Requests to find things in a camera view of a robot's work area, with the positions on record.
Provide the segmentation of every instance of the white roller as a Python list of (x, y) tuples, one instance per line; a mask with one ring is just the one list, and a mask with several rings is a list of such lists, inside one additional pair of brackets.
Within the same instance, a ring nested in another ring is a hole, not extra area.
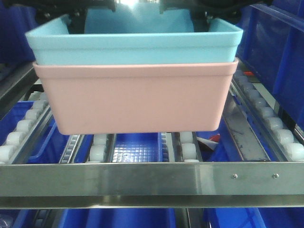
[(243, 83), (246, 83), (246, 82), (249, 82), (248, 80), (248, 77), (247, 76), (240, 76), (238, 79), (237, 79), (238, 83), (241, 85)]
[(234, 73), (234, 78), (235, 79), (239, 79), (240, 77), (243, 77), (243, 76), (245, 76), (244, 75), (244, 73), (243, 73), (243, 71), (241, 71), (241, 70), (237, 70), (235, 73)]
[(255, 107), (258, 109), (260, 107), (265, 107), (267, 106), (267, 102), (264, 98), (258, 97), (255, 99)]
[(93, 145), (106, 145), (106, 134), (95, 134)]
[(30, 109), (25, 113), (26, 120), (37, 120), (41, 114), (41, 110), (39, 109)]
[(275, 136), (279, 140), (281, 144), (286, 143), (293, 143), (294, 142), (294, 135), (288, 129), (278, 129), (275, 130)]
[(33, 104), (32, 109), (39, 109), (39, 110), (43, 110), (46, 108), (48, 102), (47, 101), (35, 101)]
[(255, 99), (260, 97), (260, 93), (256, 89), (250, 89), (248, 90), (248, 97), (253, 102)]
[(184, 162), (199, 162), (197, 159), (186, 159)]
[(47, 97), (46, 93), (41, 93), (40, 94), (40, 100), (41, 101), (48, 101), (48, 97)]
[(275, 113), (271, 107), (259, 107), (259, 111), (263, 118), (274, 117)]
[(287, 143), (284, 148), (293, 161), (304, 159), (304, 146), (299, 143)]
[(90, 149), (90, 161), (104, 162), (105, 145), (93, 145)]
[(193, 143), (183, 143), (181, 149), (184, 160), (196, 159), (196, 148)]
[(241, 86), (245, 92), (247, 92), (248, 90), (254, 89), (253, 84), (251, 82), (242, 83)]
[(271, 130), (277, 130), (283, 128), (283, 122), (279, 117), (268, 117), (266, 123)]
[(100, 161), (87, 161), (86, 163), (100, 163)]
[(16, 131), (17, 132), (29, 132), (33, 125), (34, 125), (33, 120), (20, 120), (17, 123)]
[(4, 145), (0, 146), (0, 162), (8, 162), (14, 154), (16, 146)]
[(192, 132), (180, 132), (180, 143), (193, 143)]
[(18, 146), (24, 139), (25, 135), (26, 135), (25, 132), (11, 132), (6, 138), (6, 144)]

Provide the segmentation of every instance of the blue plastic bin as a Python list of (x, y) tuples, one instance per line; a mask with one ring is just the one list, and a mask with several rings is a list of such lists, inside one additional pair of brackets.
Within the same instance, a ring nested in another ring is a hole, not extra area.
[(112, 162), (162, 162), (160, 133), (118, 134)]
[(221, 19), (209, 32), (193, 31), (187, 10), (159, 14), (139, 3), (117, 12), (90, 10), (86, 32), (69, 35), (67, 15), (26, 34), (39, 65), (136, 65), (233, 62), (242, 30)]
[(282, 10), (293, 13), (300, 17), (304, 16), (303, 0), (274, 0), (272, 4)]
[(175, 228), (173, 209), (66, 209), (58, 228)]
[(35, 59), (25, 32), (37, 26), (33, 8), (6, 9), (0, 0), (0, 63), (16, 64)]
[(274, 6), (243, 9), (237, 56), (304, 128), (304, 19)]
[(47, 131), (41, 136), (28, 159), (29, 164), (58, 163), (69, 139), (69, 135), (59, 132), (53, 120)]

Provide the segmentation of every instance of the red object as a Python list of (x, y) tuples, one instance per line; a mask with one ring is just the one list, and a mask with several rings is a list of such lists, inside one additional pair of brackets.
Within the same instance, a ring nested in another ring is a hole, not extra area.
[(244, 75), (246, 75), (246, 76), (254, 76), (254, 74), (251, 71), (245, 71)]
[(213, 135), (209, 138), (209, 140), (219, 143), (220, 135), (219, 134)]

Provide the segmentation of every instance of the light blue bowl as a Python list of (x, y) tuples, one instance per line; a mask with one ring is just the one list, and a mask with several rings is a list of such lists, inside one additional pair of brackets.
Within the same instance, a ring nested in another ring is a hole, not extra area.
[(193, 32), (187, 10), (159, 14), (157, 4), (88, 11), (86, 34), (70, 35), (67, 15), (26, 37), (40, 65), (134, 65), (233, 62), (243, 30), (213, 19)]

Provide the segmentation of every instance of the pink bowl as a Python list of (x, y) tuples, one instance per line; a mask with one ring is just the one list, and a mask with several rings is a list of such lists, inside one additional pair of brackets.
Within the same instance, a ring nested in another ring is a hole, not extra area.
[(60, 132), (95, 134), (216, 130), (237, 65), (34, 68)]

